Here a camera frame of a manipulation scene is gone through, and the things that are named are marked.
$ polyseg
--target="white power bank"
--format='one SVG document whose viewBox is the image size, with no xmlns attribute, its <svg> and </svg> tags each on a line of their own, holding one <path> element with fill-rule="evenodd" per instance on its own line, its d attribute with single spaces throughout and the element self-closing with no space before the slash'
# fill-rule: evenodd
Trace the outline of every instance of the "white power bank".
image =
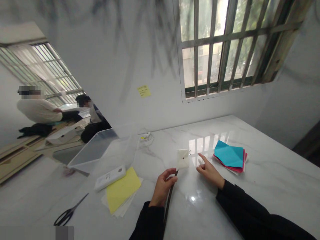
<svg viewBox="0 0 320 240">
<path fill-rule="evenodd" d="M 120 178 L 123 178 L 126 175 L 126 167 L 124 165 L 108 172 L 105 175 L 102 175 L 99 177 L 96 181 L 96 185 L 94 186 L 94 190 L 99 192 L 101 189 L 106 188 L 111 183 L 114 183 L 115 181 L 119 180 Z"/>
</svg>

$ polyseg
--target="black scissors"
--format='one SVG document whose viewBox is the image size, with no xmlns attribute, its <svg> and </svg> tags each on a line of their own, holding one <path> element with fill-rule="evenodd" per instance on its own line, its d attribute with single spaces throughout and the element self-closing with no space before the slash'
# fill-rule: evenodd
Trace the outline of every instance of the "black scissors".
<svg viewBox="0 0 320 240">
<path fill-rule="evenodd" d="M 70 209 L 68 209 L 67 211 L 65 211 L 64 213 L 62 213 L 61 215 L 60 215 L 60 217 L 58 217 L 57 218 L 57 220 L 54 222 L 54 226 L 58 226 L 58 227 L 60 227 L 60 226 L 64 226 L 64 225 L 66 225 L 68 222 L 69 222 L 69 220 L 70 220 L 70 218 L 72 217 L 72 215 L 73 215 L 73 212 L 74 212 L 74 210 L 79 206 L 79 204 L 86 198 L 86 196 L 88 196 L 88 194 L 89 193 L 87 193 L 81 200 L 80 200 L 80 202 L 78 202 L 77 203 L 77 205 L 75 205 L 73 208 L 70 208 Z"/>
</svg>

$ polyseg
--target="window sill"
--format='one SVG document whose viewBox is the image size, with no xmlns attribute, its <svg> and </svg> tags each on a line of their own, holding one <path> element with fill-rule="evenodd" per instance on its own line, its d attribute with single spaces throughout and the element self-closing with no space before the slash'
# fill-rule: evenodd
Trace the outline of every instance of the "window sill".
<svg viewBox="0 0 320 240">
<path fill-rule="evenodd" d="M 195 102 L 195 101 L 201 101 L 201 100 L 204 100 L 204 99 L 210 99 L 210 98 L 215 98 L 215 97 L 220 97 L 220 96 L 225 96 L 225 95 L 228 95 L 228 94 L 232 94 L 232 93 L 241 93 L 241 92 L 246 92 L 248 90 L 257 90 L 257 89 L 261 89 L 262 86 L 265 85 L 265 84 L 255 84 L 253 86 L 244 86 L 243 88 L 234 88 L 232 89 L 231 91 L 229 90 L 224 90 L 224 91 L 221 91 L 220 93 L 210 93 L 209 95 L 202 95 L 202 96 L 199 96 L 199 97 L 191 97 L 191 98 L 187 98 L 185 99 L 183 102 L 184 103 L 191 103 L 191 102 Z"/>
</svg>

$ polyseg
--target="curtain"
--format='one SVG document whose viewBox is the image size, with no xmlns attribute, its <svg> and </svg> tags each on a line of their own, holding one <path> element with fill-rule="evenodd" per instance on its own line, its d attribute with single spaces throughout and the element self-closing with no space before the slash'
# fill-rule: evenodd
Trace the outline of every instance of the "curtain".
<svg viewBox="0 0 320 240">
<path fill-rule="evenodd" d="M 9 49 L 25 64 L 27 67 L 42 80 L 47 82 L 49 85 L 58 89 L 63 97 L 66 96 L 66 92 L 62 86 L 56 80 L 53 73 L 46 66 L 45 62 L 41 60 L 38 53 L 28 44 L 11 46 Z"/>
</svg>

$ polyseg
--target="white shirt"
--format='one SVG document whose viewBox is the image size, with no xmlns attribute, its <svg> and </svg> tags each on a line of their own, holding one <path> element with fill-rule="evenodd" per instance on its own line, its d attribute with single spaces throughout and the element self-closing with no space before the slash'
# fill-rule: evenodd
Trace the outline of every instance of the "white shirt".
<svg viewBox="0 0 320 240">
<path fill-rule="evenodd" d="M 20 99 L 17 108 L 36 123 L 53 123 L 62 119 L 62 113 L 53 111 L 57 107 L 45 99 Z"/>
</svg>

